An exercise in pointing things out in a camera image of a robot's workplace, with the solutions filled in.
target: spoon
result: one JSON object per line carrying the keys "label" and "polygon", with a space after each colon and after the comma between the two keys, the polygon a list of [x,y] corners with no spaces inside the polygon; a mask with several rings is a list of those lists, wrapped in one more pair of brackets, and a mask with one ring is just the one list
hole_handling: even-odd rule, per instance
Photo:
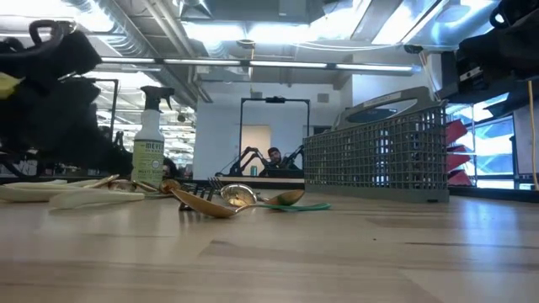
{"label": "spoon", "polygon": [[108,176],[107,178],[102,178],[100,179],[98,182],[96,183],[93,183],[93,184],[88,184],[88,185],[84,185],[83,188],[84,189],[98,189],[100,188],[101,186],[105,185],[105,184],[108,184],[114,180],[116,180],[117,178],[119,178],[120,175],[116,174],[116,175],[112,175],[112,176]]}
{"label": "spoon", "polygon": [[260,197],[259,195],[257,195],[257,199],[261,200],[267,205],[291,206],[295,204],[297,201],[299,201],[303,197],[304,194],[305,194],[305,190],[297,189],[297,190],[287,191],[282,194],[278,194],[271,199]]}
{"label": "spoon", "polygon": [[331,207],[331,205],[327,203],[321,203],[321,204],[312,205],[312,206],[284,206],[284,205],[252,204],[252,205],[244,205],[235,210],[230,210],[224,206],[215,205],[207,200],[204,200],[200,197],[184,192],[182,190],[173,189],[172,193],[174,194],[176,198],[178,198],[180,201],[188,205],[193,210],[196,210],[204,215],[212,216],[214,218],[228,218],[252,207],[264,207],[264,208],[270,208],[274,210],[295,210],[295,211],[327,210]]}
{"label": "spoon", "polygon": [[255,194],[253,189],[244,184],[229,184],[221,189],[221,197],[234,206],[244,206],[255,204],[256,201],[264,202],[268,205],[290,206],[299,201],[305,190],[292,190],[268,199]]}

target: green object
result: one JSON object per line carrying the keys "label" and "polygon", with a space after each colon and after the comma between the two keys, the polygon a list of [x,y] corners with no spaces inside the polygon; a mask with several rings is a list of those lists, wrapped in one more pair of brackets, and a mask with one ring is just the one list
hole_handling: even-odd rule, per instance
{"label": "green object", "polygon": [[272,210],[284,210],[284,211],[315,211],[315,210],[329,210],[331,208],[331,204],[319,203],[317,205],[309,205],[309,206],[286,206],[286,205],[260,204],[260,205],[257,205],[257,207],[264,207],[264,208],[269,208]]}

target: glass window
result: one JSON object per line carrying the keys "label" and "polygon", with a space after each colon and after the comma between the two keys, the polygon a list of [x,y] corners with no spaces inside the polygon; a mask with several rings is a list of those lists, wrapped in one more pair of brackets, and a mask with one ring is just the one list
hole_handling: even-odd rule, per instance
{"label": "glass window", "polygon": [[[513,118],[496,120],[476,127],[476,154],[478,156],[478,176],[513,174],[513,148],[510,137],[513,136]],[[472,130],[456,141],[464,145],[467,152],[473,152]],[[474,175],[473,161],[464,167],[469,176]]]}
{"label": "glass window", "polygon": [[[473,105],[473,119],[476,122],[492,118],[492,114],[485,108],[500,102],[504,102],[509,97],[509,93],[504,93],[490,100]],[[462,120],[464,125],[472,123],[472,106],[470,104],[452,104],[447,107],[447,114],[451,121]]]}
{"label": "glass window", "polygon": [[478,180],[480,189],[515,189],[513,180]]}

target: spray bottle label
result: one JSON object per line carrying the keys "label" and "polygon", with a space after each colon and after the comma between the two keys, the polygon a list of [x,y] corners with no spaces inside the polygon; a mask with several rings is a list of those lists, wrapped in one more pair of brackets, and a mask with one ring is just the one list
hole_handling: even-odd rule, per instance
{"label": "spray bottle label", "polygon": [[163,180],[164,142],[135,140],[131,180],[147,182],[158,187]]}

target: ceiling light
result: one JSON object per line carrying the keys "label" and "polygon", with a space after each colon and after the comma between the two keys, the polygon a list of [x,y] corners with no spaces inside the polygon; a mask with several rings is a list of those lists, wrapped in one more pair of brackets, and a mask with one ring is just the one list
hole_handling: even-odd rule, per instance
{"label": "ceiling light", "polygon": [[307,24],[256,24],[247,39],[265,44],[294,44],[315,40],[316,36],[310,35]]}
{"label": "ceiling light", "polygon": [[[108,120],[112,119],[112,114],[109,113],[108,111],[98,110],[95,114],[100,115],[101,117],[103,117],[105,119],[108,119]],[[128,119],[124,119],[124,118],[121,118],[121,117],[118,117],[118,116],[115,116],[115,120],[117,120],[117,121],[119,121],[121,123],[127,123],[128,125],[134,124],[134,122],[131,122]]]}
{"label": "ceiling light", "polygon": [[[116,109],[116,113],[127,113],[127,114],[140,114],[144,112],[144,109]],[[177,114],[175,110],[161,110],[161,114]]]}
{"label": "ceiling light", "polygon": [[328,64],[314,62],[251,61],[251,66],[326,68]]}
{"label": "ceiling light", "polygon": [[413,66],[383,66],[368,64],[335,64],[335,68],[348,71],[413,72]]}
{"label": "ceiling light", "polygon": [[131,64],[151,64],[155,63],[152,58],[127,58],[127,57],[102,57],[103,63],[131,63]]}
{"label": "ceiling light", "polygon": [[426,5],[418,7],[422,2],[404,0],[380,29],[372,44],[395,45],[412,39],[448,2],[449,0],[430,0]]}
{"label": "ceiling light", "polygon": [[365,16],[371,2],[372,0],[354,0],[351,8],[338,10],[333,9],[338,4],[332,4],[330,10],[333,12],[311,23],[309,28],[311,40],[348,40]]}
{"label": "ceiling light", "polygon": [[194,66],[240,66],[238,60],[212,60],[212,59],[165,59],[165,63]]}
{"label": "ceiling light", "polygon": [[425,25],[430,22],[438,13],[441,12],[441,10],[444,8],[444,6],[449,2],[449,0],[442,0],[440,3],[436,4],[434,8],[421,20],[418,24],[416,24],[412,30],[408,32],[406,36],[401,40],[404,44],[407,44],[415,35],[418,34],[419,31],[421,31]]}
{"label": "ceiling light", "polygon": [[145,85],[162,86],[160,82],[153,80],[144,72],[88,72],[84,76],[98,79],[118,79],[122,88],[138,89]]}
{"label": "ceiling light", "polygon": [[182,22],[187,36],[202,42],[236,41],[245,39],[239,24],[195,24]]}

